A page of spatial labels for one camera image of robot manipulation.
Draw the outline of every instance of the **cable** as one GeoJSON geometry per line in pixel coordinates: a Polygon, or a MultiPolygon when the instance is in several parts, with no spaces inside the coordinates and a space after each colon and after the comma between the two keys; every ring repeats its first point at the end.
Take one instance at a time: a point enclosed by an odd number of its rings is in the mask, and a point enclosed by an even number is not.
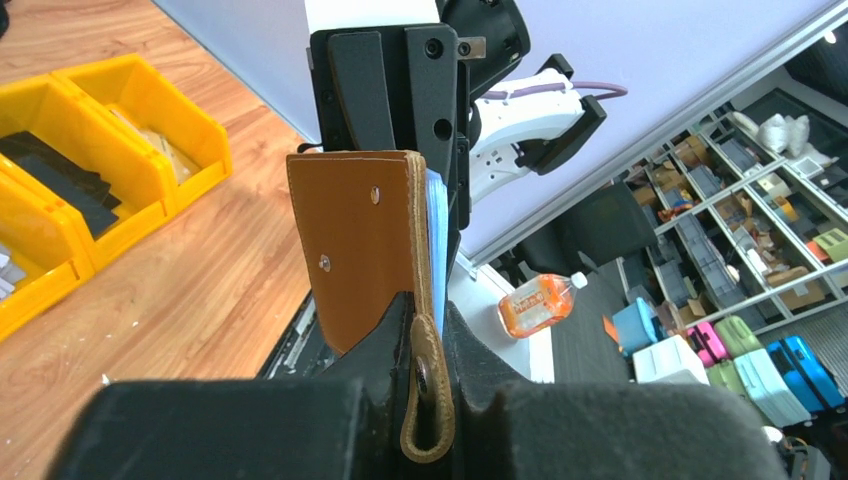
{"type": "MultiPolygon", "coordinates": [[[[605,100],[607,98],[616,98],[623,97],[627,95],[627,88],[622,87],[621,85],[616,85],[614,83],[604,83],[604,82],[574,82],[572,83],[575,89],[583,88],[589,90],[608,90],[609,93],[603,93],[595,97],[595,100],[605,100]]],[[[504,90],[489,90],[484,93],[480,98],[485,100],[507,100],[510,98],[521,98],[527,95],[533,95],[534,93],[543,93],[543,92],[557,92],[561,90],[565,90],[566,86],[564,83],[545,83],[542,85],[531,85],[529,87],[524,87],[517,89],[513,92],[507,92],[504,90]]]]}
{"type": "Polygon", "coordinates": [[[605,82],[573,82],[575,89],[585,88],[589,90],[609,90],[609,93],[603,93],[595,97],[595,100],[605,100],[607,98],[623,97],[627,95],[626,87],[616,85],[614,83],[605,82]]]}

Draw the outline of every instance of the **suitcase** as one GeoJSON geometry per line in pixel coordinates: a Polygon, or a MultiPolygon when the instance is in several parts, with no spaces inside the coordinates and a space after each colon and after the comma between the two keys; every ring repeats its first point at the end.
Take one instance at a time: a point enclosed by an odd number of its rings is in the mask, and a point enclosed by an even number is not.
{"type": "Polygon", "coordinates": [[[736,371],[736,366],[733,365],[733,362],[721,362],[708,368],[707,379],[709,379],[710,385],[718,388],[726,388],[745,399],[745,401],[751,401],[748,391],[745,390],[745,385],[742,384],[742,379],[739,378],[739,373],[736,371]]]}
{"type": "Polygon", "coordinates": [[[785,427],[812,418],[789,390],[765,349],[742,355],[733,364],[751,401],[774,426],[785,427]]]}
{"type": "Polygon", "coordinates": [[[638,383],[710,384],[701,359],[680,335],[634,353],[633,367],[638,383]]]}
{"type": "Polygon", "coordinates": [[[654,312],[642,298],[612,316],[622,353],[632,355],[664,338],[662,328],[653,321],[654,312]]]}
{"type": "Polygon", "coordinates": [[[821,412],[845,404],[833,375],[799,336],[778,340],[768,346],[769,355],[792,393],[810,412],[821,412]]]}
{"type": "Polygon", "coordinates": [[[704,367],[710,368],[718,362],[730,358],[724,344],[716,335],[710,323],[702,323],[689,329],[689,342],[698,354],[704,367]]]}
{"type": "Polygon", "coordinates": [[[715,332],[730,358],[738,358],[746,353],[763,348],[763,344],[757,336],[751,332],[751,328],[740,317],[727,317],[716,323],[715,332]]]}

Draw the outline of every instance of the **white bottle cap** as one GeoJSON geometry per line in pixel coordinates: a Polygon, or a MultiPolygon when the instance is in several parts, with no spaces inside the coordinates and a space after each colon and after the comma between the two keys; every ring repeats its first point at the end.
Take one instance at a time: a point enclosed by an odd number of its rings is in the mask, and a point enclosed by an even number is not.
{"type": "Polygon", "coordinates": [[[586,275],[583,275],[583,272],[577,272],[571,276],[571,284],[574,288],[579,289],[589,285],[589,280],[586,278],[586,275]]]}

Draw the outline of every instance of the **leather strap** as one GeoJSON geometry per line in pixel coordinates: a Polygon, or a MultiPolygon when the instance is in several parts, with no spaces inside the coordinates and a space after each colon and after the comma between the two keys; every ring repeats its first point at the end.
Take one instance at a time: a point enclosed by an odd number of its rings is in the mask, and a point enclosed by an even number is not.
{"type": "MultiPolygon", "coordinates": [[[[427,229],[426,163],[420,154],[409,152],[410,161],[410,198],[409,219],[412,245],[412,258],[415,272],[415,319],[410,332],[412,355],[426,359],[430,369],[430,385],[435,389],[435,412],[433,420],[436,442],[429,448],[416,444],[416,433],[422,419],[418,417],[418,387],[415,381],[409,382],[409,399],[406,417],[401,427],[401,449],[412,461],[430,463],[442,458],[453,445],[456,433],[456,420],[453,399],[450,392],[450,377],[442,347],[441,338],[433,322],[433,291],[430,272],[430,250],[427,229]]],[[[410,379],[416,378],[415,362],[410,365],[410,379]]]]}

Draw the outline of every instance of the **blue suitcase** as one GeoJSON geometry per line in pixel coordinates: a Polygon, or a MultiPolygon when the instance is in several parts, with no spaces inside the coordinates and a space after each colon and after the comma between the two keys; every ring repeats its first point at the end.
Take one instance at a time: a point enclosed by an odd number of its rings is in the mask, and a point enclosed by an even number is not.
{"type": "Polygon", "coordinates": [[[742,355],[733,364],[748,397],[775,427],[795,425],[812,418],[786,386],[764,348],[742,355]]]}
{"type": "Polygon", "coordinates": [[[769,355],[792,393],[810,412],[821,412],[845,403],[833,375],[799,336],[768,346],[769,355]]]}

